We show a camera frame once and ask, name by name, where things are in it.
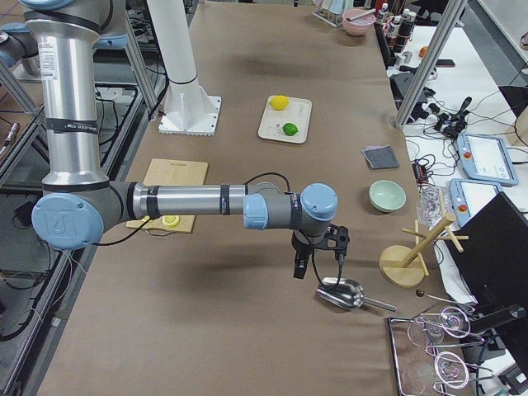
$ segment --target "white desk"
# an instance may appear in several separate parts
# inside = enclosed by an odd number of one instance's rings
[[[415,28],[412,40],[405,48],[405,51],[412,53],[408,66],[417,67],[419,65],[421,59],[418,57],[418,52],[424,45],[429,45],[434,31],[434,27],[417,26]],[[516,117],[461,28],[453,30],[440,59],[452,59],[455,62],[455,67],[437,68],[438,78],[427,83],[427,87],[436,91],[435,99],[446,109],[451,109],[452,111],[450,112],[455,112],[460,108],[466,97],[472,97],[473,100],[468,110],[474,111],[476,115],[469,115],[466,131],[472,134],[502,134],[502,137],[507,142],[504,133],[512,130],[509,125],[515,122]],[[388,74],[391,75],[393,73],[395,73],[394,68],[390,68]],[[495,121],[487,120],[487,117],[493,118]],[[436,161],[447,165],[446,167],[439,164],[433,168],[435,173],[445,176],[434,176],[432,182],[437,186],[448,187],[452,178],[466,178],[466,176],[460,165],[455,169],[452,168],[455,161],[447,153],[449,149],[447,147],[448,141],[423,138],[426,125],[434,125],[434,123],[436,123],[436,117],[430,116],[427,120],[421,120],[414,125],[405,125],[403,132],[409,142],[408,152],[411,160],[432,153],[436,156]],[[435,130],[431,127],[427,132],[434,133]],[[514,162],[528,160],[528,154],[518,150],[509,150],[509,154]],[[516,166],[515,169],[520,183],[515,187],[504,187],[504,191],[521,211],[527,211],[528,165]],[[444,253],[441,271],[445,289],[458,301],[470,301],[472,297],[469,296],[469,292],[462,286],[458,269],[445,244],[439,242],[438,246]],[[513,364],[513,359],[507,353],[505,356],[487,361],[484,365],[496,373],[501,373],[511,364]],[[501,389],[502,384],[498,379],[494,379],[482,381],[482,386],[486,394],[494,395]]]

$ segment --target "bowl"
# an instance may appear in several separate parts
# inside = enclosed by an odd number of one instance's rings
[[[365,11],[363,8],[352,8],[343,12],[343,28],[346,33],[353,36],[364,35],[374,25],[376,17],[373,14],[363,16],[352,22],[347,21],[347,18],[355,17]]]
[[[385,213],[394,212],[405,205],[405,191],[390,180],[378,180],[370,186],[370,203]]]

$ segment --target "lime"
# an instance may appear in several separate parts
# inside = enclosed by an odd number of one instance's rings
[[[273,110],[284,110],[289,103],[290,101],[284,95],[277,95],[270,100],[270,106],[273,107]]]
[[[292,124],[291,122],[286,122],[282,126],[282,131],[287,134],[288,136],[293,136],[297,132],[299,132],[299,128],[297,128],[297,125]]]
[[[162,224],[165,227],[176,227],[180,223],[180,216],[167,214],[162,217]]]

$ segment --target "green bowl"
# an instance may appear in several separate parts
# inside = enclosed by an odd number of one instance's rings
[[[394,212],[405,205],[405,191],[390,180],[378,180],[370,186],[370,203],[385,213]]]

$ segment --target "wooden cutting board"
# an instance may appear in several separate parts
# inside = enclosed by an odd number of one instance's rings
[[[204,184],[208,165],[194,161],[153,158],[143,183],[145,186],[201,186]],[[143,222],[142,219],[128,221],[126,227],[136,229]],[[183,215],[180,216],[178,225],[167,227],[163,225],[162,218],[159,218],[149,222],[142,229],[164,233],[191,233],[194,222],[194,215]]]

